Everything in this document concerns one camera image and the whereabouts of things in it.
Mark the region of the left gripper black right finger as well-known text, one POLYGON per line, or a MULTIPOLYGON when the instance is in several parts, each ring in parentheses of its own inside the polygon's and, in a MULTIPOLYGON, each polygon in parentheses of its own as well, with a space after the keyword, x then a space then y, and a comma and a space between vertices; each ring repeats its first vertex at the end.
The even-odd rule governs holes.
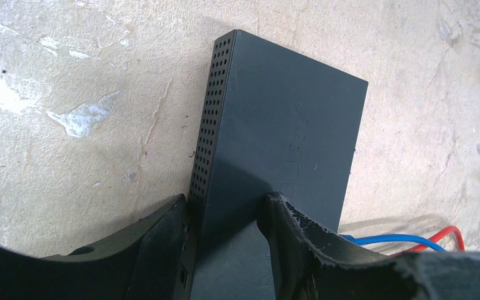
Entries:
POLYGON ((385 256, 338 236, 279 192, 265 196, 257 226, 277 299, 480 299, 480 252, 385 256))

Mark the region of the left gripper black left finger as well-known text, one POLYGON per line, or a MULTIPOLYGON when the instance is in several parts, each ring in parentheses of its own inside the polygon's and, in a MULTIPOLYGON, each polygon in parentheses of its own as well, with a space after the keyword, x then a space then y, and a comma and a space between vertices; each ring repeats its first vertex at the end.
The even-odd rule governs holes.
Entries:
POLYGON ((67 255, 35 258, 0 247, 0 299, 187 299, 187 216, 180 194, 67 255))

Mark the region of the black network switch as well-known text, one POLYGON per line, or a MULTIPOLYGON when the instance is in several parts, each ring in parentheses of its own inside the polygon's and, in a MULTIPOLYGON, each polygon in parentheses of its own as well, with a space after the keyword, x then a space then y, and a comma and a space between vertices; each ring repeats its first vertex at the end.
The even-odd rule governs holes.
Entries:
POLYGON ((196 213, 191 299, 274 299, 256 219, 280 192, 339 227, 368 84, 235 29, 212 48, 187 199, 196 213))

